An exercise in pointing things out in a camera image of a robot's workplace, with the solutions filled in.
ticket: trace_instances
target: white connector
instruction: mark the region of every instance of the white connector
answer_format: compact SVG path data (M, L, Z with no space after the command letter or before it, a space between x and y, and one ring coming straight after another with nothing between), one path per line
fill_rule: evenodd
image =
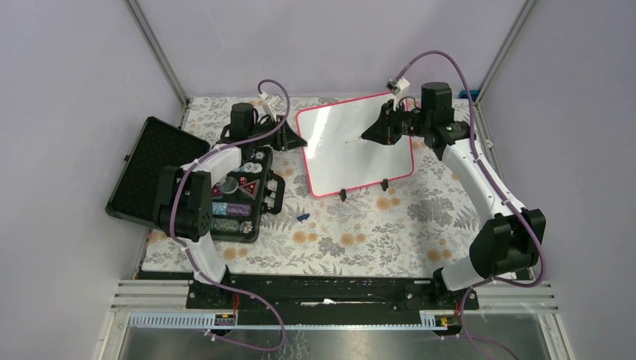
M397 82L389 80L386 83L386 88L395 96L395 99L393 100L393 110L397 110L400 100L407 96L410 85L411 83L403 77L401 77Z
M262 109L265 114L271 116L271 119L276 121L276 109L275 107L281 102L281 97L278 95L267 95L266 92L260 94L262 99Z

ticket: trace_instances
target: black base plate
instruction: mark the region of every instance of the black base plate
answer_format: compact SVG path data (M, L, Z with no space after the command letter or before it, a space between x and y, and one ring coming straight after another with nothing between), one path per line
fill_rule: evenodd
M222 282L262 296L287 325L306 326L417 324L419 311L453 311L463 294L435 301L429 295L434 293L433 285L426 278L227 274ZM338 304L322 304L325 299ZM478 307L477 297L466 300L467 310ZM233 300L231 293L194 281L186 308L231 309ZM239 325L277 324L272 312L255 298L240 295L239 310Z

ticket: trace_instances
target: aluminum frame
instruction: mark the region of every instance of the aluminum frame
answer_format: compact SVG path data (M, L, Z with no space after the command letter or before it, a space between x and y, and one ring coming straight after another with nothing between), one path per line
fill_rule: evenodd
M151 315L154 318L166 319L183 317L191 314L201 317L202 314L231 314L230 309L186 309L189 281L187 280L121 280L111 306L114 314L109 334L104 342L101 360L117 360L125 344L128 327L135 326L134 317ZM574 354L563 328L559 308L552 293L550 282L545 281L534 288L520 288L506 283L489 283L475 289L479 300L479 310L467 310L466 314L535 314L544 335L547 348L552 359L573 360ZM427 321L434 315L452 315L452 310L421 311L422 326L417 325L383 325L383 326L286 326L295 330L431 330ZM277 329L276 326L242 326L237 329Z

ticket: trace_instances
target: red triangle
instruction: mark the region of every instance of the red triangle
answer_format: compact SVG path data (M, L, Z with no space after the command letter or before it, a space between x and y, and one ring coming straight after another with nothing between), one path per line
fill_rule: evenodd
M259 180L250 181L247 184L239 185L238 188L249 196L252 200L257 198Z
M212 196L220 197L221 195L223 195L223 193L221 192L221 188L218 187L218 185L214 184L214 186L212 187Z

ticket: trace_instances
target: glass panel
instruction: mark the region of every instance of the glass panel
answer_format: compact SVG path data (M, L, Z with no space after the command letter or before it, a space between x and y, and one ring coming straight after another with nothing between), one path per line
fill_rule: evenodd
M549 359L541 326L535 316L466 315L473 335L492 338L510 347L520 359ZM228 337L261 347L280 341L279 331L235 330ZM477 359L479 352L464 338L441 341L431 331L293 330L285 347L267 353L204 337L202 330L130 328L122 360L157 359ZM506 351L479 343L495 359L510 359Z

